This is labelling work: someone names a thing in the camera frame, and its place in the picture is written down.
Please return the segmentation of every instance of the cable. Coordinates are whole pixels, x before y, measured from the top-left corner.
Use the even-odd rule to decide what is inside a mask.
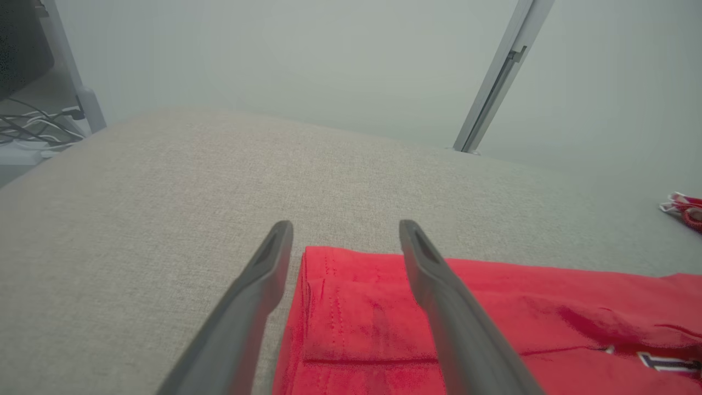
[[[56,119],[59,118],[61,116],[61,114],[62,114],[62,112],[59,112],[56,115],[51,115],[51,121],[52,122],[56,121]],[[39,134],[43,134],[47,129],[48,129],[48,125],[44,124],[44,127],[41,128],[41,130],[39,131]]]
[[[35,138],[37,138],[37,139],[39,139],[39,140],[41,140],[41,141],[43,141],[43,142],[45,142],[45,143],[50,143],[49,140],[46,140],[45,138],[39,137],[38,134],[33,134],[31,131],[26,130],[25,128],[23,128],[23,127],[17,125],[15,122],[12,122],[12,121],[10,121],[9,119],[7,119],[7,118],[5,118],[5,117],[0,117],[0,119],[2,119],[3,121],[7,122],[7,124],[10,125],[10,127],[11,127],[12,129],[15,129],[16,131],[19,131],[20,133],[26,133],[26,134],[29,134],[30,136],[35,137]]]
[[[32,118],[32,114],[34,114],[34,113],[36,113],[36,111],[34,111],[34,112],[32,112],[31,114],[28,114],[28,115],[0,114],[0,117],[11,118],[11,119],[15,119],[15,118],[24,118],[24,119],[27,119],[27,118]]]
[[[29,147],[28,145],[24,145],[22,143],[18,143],[15,141],[15,144],[22,148],[23,150],[29,150],[29,151],[50,151],[50,150],[55,150],[56,148],[64,148],[64,147],[70,147],[71,145],[74,145],[75,143],[66,143],[62,145],[54,145],[51,147],[42,147],[42,148],[34,148],[34,147]]]
[[[56,119],[58,116],[61,115],[60,113],[58,114],[50,114],[49,119]],[[25,121],[25,127],[27,127],[28,124],[31,124],[32,122],[36,121],[37,119],[46,119],[43,115],[39,115],[38,117],[29,117],[27,121]]]
[[[26,125],[25,125],[25,127],[31,126],[32,124],[35,124],[35,123],[37,123],[37,122],[41,122],[41,123],[43,123],[43,124],[47,124],[47,125],[49,125],[49,126],[55,127],[55,128],[57,128],[57,129],[59,129],[59,130],[62,130],[62,131],[64,131],[64,132],[70,134],[71,136],[77,137],[79,140],[83,140],[83,139],[85,138],[85,137],[83,137],[82,135],[80,135],[80,134],[78,134],[78,133],[74,133],[74,132],[72,132],[72,131],[70,131],[70,130],[68,130],[68,129],[64,129],[64,128],[59,127],[59,125],[58,125],[57,123],[49,122],[49,121],[47,121],[47,120],[45,120],[45,119],[41,119],[41,118],[40,118],[40,119],[34,119],[34,120],[32,120],[31,122],[27,122]]]
[[[27,106],[27,107],[33,109],[34,111],[38,112],[39,114],[42,114],[42,115],[46,118],[47,121],[52,121],[51,116],[50,116],[49,114],[47,114],[46,112],[44,112],[44,111],[42,111],[42,110],[40,110],[40,109],[34,107],[33,105],[31,105],[31,104],[29,104],[29,103],[26,103],[26,102],[21,101],[21,100],[17,100],[17,99],[15,99],[15,98],[7,98],[7,100],[13,101],[13,102],[15,102],[15,103],[19,103],[19,104],[24,105],[24,106]],[[61,124],[56,124],[56,125],[57,125],[57,126],[56,126],[57,128],[59,128],[59,129],[65,131],[66,133],[69,133],[69,134],[71,133],[71,132],[70,132],[68,129],[66,129],[63,125],[61,125]],[[41,133],[44,133],[45,130],[46,130],[46,128],[42,129],[39,133],[40,133],[40,134],[41,134]]]
[[[67,142],[67,141],[61,141],[61,140],[59,140],[58,138],[56,138],[55,136],[52,136],[52,135],[50,135],[50,134],[40,134],[39,137],[52,138],[52,139],[53,139],[54,141],[56,141],[57,143],[61,143],[61,144],[66,144],[66,142]]]
[[[32,138],[27,138],[27,137],[22,137],[22,136],[10,136],[9,134],[0,134],[0,136],[3,137],[9,137],[10,140],[8,141],[14,141],[14,140],[20,140],[20,141],[37,141],[37,140],[32,140]]]
[[[26,107],[29,107],[29,108],[31,108],[31,109],[37,111],[39,114],[43,114],[44,117],[46,117],[47,119],[49,118],[48,114],[46,114],[44,111],[41,111],[40,109],[34,107],[33,105],[31,105],[31,104],[29,104],[29,103],[25,103],[25,102],[23,102],[23,101],[21,101],[21,100],[17,100],[17,99],[14,99],[14,98],[7,98],[7,100],[13,101],[13,102],[15,102],[15,103],[19,103],[19,104],[21,104],[21,105],[23,105],[23,106],[26,106]]]

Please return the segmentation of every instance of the stitching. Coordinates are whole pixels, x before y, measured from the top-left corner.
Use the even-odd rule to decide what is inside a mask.
[[[334,300],[332,298],[329,298],[329,315],[331,316],[331,343],[332,345],[336,344],[336,325],[334,325],[334,305],[333,305]]]
[[[326,384],[324,385],[324,395],[329,393],[329,382],[331,381],[331,369],[329,368],[329,375],[326,376]]]
[[[336,253],[334,252],[334,250],[331,250],[330,255],[331,255],[331,263],[332,263],[331,270],[334,272],[334,277],[337,277],[337,275],[336,275],[336,267],[337,267],[336,257],[334,256],[334,255],[336,255]]]
[[[344,341],[344,320],[341,318],[341,307],[339,304],[339,288],[336,288],[336,295],[334,297],[336,300],[336,309],[338,311],[338,316],[339,316],[339,333],[341,335],[341,355],[345,355],[345,349],[346,349],[346,342]]]
[[[320,385],[321,383],[322,383],[322,375],[318,375],[317,376],[317,388],[318,389],[322,388],[322,386]]]

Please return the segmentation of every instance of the black cable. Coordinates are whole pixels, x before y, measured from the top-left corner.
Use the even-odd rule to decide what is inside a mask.
[[[29,137],[26,137],[23,135],[23,131],[15,131],[15,135],[9,134],[8,132],[3,132],[0,133],[0,136],[3,137],[10,137],[13,140],[21,140],[21,141],[42,141],[44,143],[50,143],[51,140],[47,140],[46,138],[40,138],[40,137],[34,137],[33,134],[30,134]]]
[[[44,117],[46,117],[46,119],[49,119],[49,116],[48,116],[47,113],[45,113],[44,111],[41,111],[40,109],[34,107],[33,105],[31,105],[31,104],[29,104],[29,103],[25,103],[25,102],[23,102],[23,101],[21,101],[21,100],[17,100],[17,99],[13,99],[13,98],[7,98],[7,100],[13,101],[13,102],[15,102],[15,103],[19,103],[19,104],[24,105],[24,106],[27,106],[27,107],[33,109],[34,111],[39,112],[39,114],[42,114]]]
[[[46,118],[47,121],[52,121],[52,122],[53,122],[53,120],[51,119],[51,117],[49,116],[49,114],[47,114],[46,112],[44,112],[44,111],[42,111],[42,110],[40,110],[40,109],[34,107],[33,105],[31,105],[31,104],[29,104],[29,103],[26,103],[26,102],[21,101],[21,100],[17,100],[17,99],[15,99],[15,98],[7,98],[7,100],[13,101],[13,102],[15,102],[15,103],[19,103],[19,104],[24,105],[24,106],[27,106],[27,107],[33,109],[34,111],[37,111],[37,112],[39,112],[40,114],[42,114],[42,115]],[[54,122],[54,125],[56,125],[57,128],[63,130],[67,135],[71,136],[71,137],[70,137],[71,140],[75,141],[75,140],[73,139],[75,136],[71,135],[71,133],[69,132],[69,130],[66,129],[63,125],[61,125],[61,124],[59,124],[59,123],[55,123],[55,122]],[[42,133],[44,133],[45,130],[46,130],[46,127],[43,128],[39,133],[42,134]]]
[[[34,137],[34,134],[31,133],[31,132],[29,132],[26,128],[20,127],[20,126],[18,126],[17,124],[14,124],[14,125],[15,125],[14,127],[8,126],[8,127],[1,127],[1,128],[0,128],[0,136],[11,138],[11,140],[7,140],[7,141],[4,141],[4,142],[0,142],[0,144],[9,143],[9,142],[11,142],[12,140],[36,141],[36,140],[32,140],[31,138],[22,137],[22,133],[27,133],[27,134],[29,134],[30,136],[32,136],[32,138],[39,138],[39,136]],[[66,143],[75,143],[75,142],[81,140],[81,139],[76,138],[76,136],[73,136],[73,135],[70,135],[70,134],[69,134],[68,136],[69,136],[69,137],[72,137],[72,139],[70,139],[70,140],[68,140],[68,141],[53,141],[53,140],[48,140],[48,141],[47,141],[46,139],[43,139],[43,140],[44,140],[45,142],[47,142],[48,144],[58,144],[58,145],[62,145],[62,144],[66,144]]]
[[[71,142],[76,142],[76,141],[82,140],[82,138],[77,138],[76,136],[72,135],[71,133],[68,133],[66,131],[66,129],[63,127],[63,125],[59,124],[56,121],[57,118],[62,117],[64,115],[70,115],[71,113],[72,113],[72,111],[62,111],[62,112],[59,112],[58,114],[54,115],[53,117],[49,118],[49,120],[51,121],[51,123],[53,123],[54,125],[59,127],[62,131],[66,132],[66,135],[68,136],[68,139],[71,140]],[[44,132],[46,131],[46,129],[48,127],[49,127],[49,124],[44,124],[44,126],[39,131],[39,134],[44,134]]]
[[[31,115],[14,115],[14,114],[0,114],[0,117],[6,117],[6,118],[23,118],[23,119],[29,119],[29,118],[34,118]]]
[[[23,136],[21,136],[20,134],[17,134],[17,135],[15,135],[15,136],[12,136],[12,135],[7,134],[7,133],[0,133],[0,137],[9,137],[9,138],[10,138],[9,140],[0,141],[0,144],[3,144],[3,143],[11,143],[11,142],[14,141],[14,140],[27,141],[27,142],[29,142],[29,143],[32,143],[32,142],[33,142],[33,143],[36,143],[36,141],[37,141],[37,140],[31,139],[31,138],[23,137]],[[47,141],[47,144],[49,144],[49,146],[52,146],[52,145],[65,145],[65,144],[68,144],[68,143],[71,143],[71,142],[70,142],[70,141]]]
[[[44,137],[41,137],[41,136],[38,135],[38,134],[33,134],[31,131],[26,130],[25,128],[21,127],[20,125],[16,124],[15,122],[10,121],[9,119],[7,119],[7,118],[5,118],[5,117],[0,116],[0,119],[2,119],[3,121],[7,122],[7,124],[10,125],[10,127],[11,127],[12,129],[15,129],[16,131],[19,131],[20,133],[29,134],[31,137],[34,137],[34,138],[36,138],[36,139],[38,139],[38,140],[41,140],[41,141],[43,141],[43,142],[45,142],[45,143],[50,143],[50,142],[51,142],[51,140],[47,140],[47,139],[45,139]]]

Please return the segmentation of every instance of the red fabric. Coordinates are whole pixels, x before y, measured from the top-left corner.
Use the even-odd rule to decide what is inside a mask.
[[[702,393],[702,276],[447,261],[548,394]],[[308,247],[273,394],[443,392],[402,256]]]

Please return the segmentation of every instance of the white cable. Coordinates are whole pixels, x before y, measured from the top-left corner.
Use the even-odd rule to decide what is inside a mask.
[[[56,115],[58,115],[58,114],[48,114],[49,118],[53,118],[53,117],[55,117]],[[25,122],[25,127],[27,127],[28,124],[31,124],[32,122],[36,121],[37,119],[46,119],[46,117],[44,117],[43,115],[39,115],[38,117],[29,118],[29,119]]]
[[[72,131],[70,131],[70,130],[68,130],[68,129],[63,129],[63,128],[59,127],[57,124],[55,124],[55,123],[53,123],[53,122],[49,122],[49,121],[47,121],[46,119],[34,119],[34,118],[33,118],[33,121],[26,123],[25,128],[28,127],[28,126],[31,126],[32,124],[37,123],[37,122],[41,122],[41,123],[43,123],[43,124],[47,124],[47,125],[50,125],[50,126],[52,126],[52,127],[55,127],[56,129],[59,129],[59,130],[61,130],[61,131],[64,131],[64,132],[66,132],[66,133],[68,133],[68,134],[70,134],[70,135],[72,135],[72,136],[76,136],[76,137],[80,138],[81,140],[85,138],[84,136],[82,136],[82,135],[80,135],[80,134],[78,134],[78,133],[74,133],[74,132],[72,132]]]
[[[26,119],[25,117],[28,117],[28,116],[34,114],[34,112],[28,112],[27,114],[22,114],[22,115],[7,115],[7,116],[4,116],[4,117],[7,118],[7,119],[11,119],[11,120],[15,120],[15,119]]]
[[[22,114],[22,116],[26,117],[26,116],[32,115],[32,114],[41,114],[41,111],[30,111],[30,112],[27,112],[25,114]]]
[[[64,147],[70,147],[71,145],[74,145],[75,143],[67,143],[63,145],[55,145],[53,147],[42,147],[42,148],[34,148],[34,147],[29,147],[28,145],[24,145],[20,143],[19,141],[15,141],[15,144],[22,148],[23,150],[29,150],[29,151],[50,151],[50,150],[55,150],[56,148],[64,148]]]
[[[52,138],[55,142],[57,143],[63,143],[63,141],[59,140],[55,136],[52,136],[50,134],[40,134],[39,137],[44,137],[44,138]]]

